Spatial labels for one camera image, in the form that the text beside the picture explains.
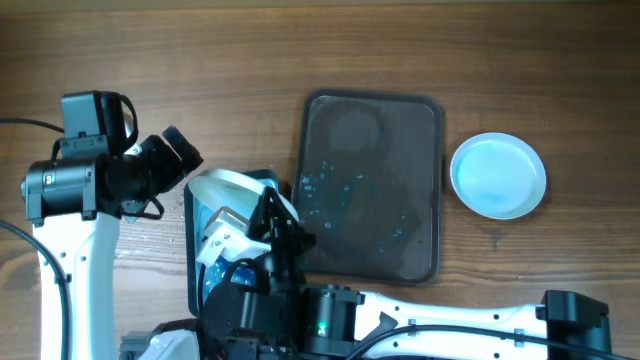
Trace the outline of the light blue plate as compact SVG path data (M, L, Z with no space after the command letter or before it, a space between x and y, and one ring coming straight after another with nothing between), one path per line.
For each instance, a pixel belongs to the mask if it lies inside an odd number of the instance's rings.
M547 174L538 153L506 133L487 132L464 141L449 167L451 185L473 212L494 220L513 220L541 204Z

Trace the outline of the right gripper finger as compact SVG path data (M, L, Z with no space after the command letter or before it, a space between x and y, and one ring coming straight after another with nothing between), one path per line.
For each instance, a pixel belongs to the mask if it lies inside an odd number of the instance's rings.
M258 199L258 203L249 220L247 236L251 240L261 240L270 232L270 208L272 189L265 189Z
M271 235L302 235L304 233L280 194L272 187L269 188L269 231Z

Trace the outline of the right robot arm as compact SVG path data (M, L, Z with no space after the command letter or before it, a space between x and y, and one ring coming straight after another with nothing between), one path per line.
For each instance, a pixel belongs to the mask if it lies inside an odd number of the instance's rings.
M199 262L230 268L201 292L211 359L609 359L609 309L575 292L540 304L465 309L309 285L297 258L314 244L292 206L265 187L238 200L204 192L213 212Z

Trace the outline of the white plate stained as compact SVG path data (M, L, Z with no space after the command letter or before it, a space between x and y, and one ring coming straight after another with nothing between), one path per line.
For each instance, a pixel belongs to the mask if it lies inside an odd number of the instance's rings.
M208 169L187 183L193 196L217 212L227 207L249 220L266 185L242 173L226 169Z

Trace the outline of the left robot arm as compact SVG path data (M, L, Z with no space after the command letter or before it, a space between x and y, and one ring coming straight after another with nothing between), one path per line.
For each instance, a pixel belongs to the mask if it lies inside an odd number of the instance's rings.
M140 141L135 109L122 94L67 94L61 105L63 136L21 185L40 261L40 356L113 359L120 223L161 219L158 195L202 158L175 127Z

